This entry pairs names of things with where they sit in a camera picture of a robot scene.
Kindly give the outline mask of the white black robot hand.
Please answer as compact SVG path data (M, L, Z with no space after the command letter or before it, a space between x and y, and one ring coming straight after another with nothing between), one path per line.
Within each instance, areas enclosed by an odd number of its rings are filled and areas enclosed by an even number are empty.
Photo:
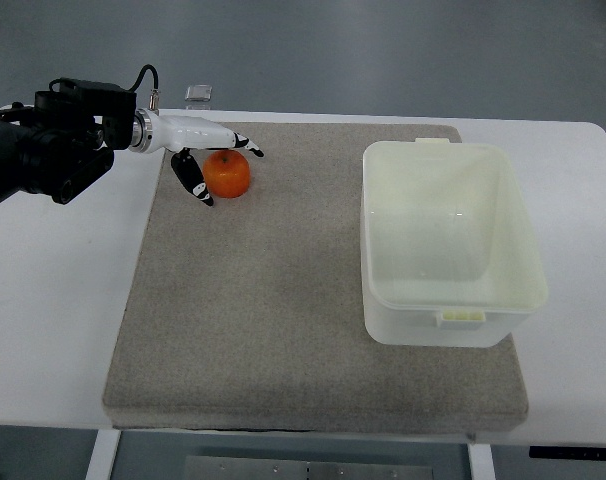
M159 116L149 112L149 125L142 134L145 152L164 149L172 153L171 168L184 189L207 206L214 200L191 151L244 148L258 157L262 150L249 138L212 121L189 116Z

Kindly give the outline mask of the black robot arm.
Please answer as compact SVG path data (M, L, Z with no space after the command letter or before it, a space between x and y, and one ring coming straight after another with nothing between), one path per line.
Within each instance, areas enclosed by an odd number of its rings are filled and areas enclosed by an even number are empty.
M157 112L158 72L150 64L127 89L58 78L35 93L33 105L0 109L0 203L23 191L65 205L112 168L116 151L142 144L136 92L146 73Z

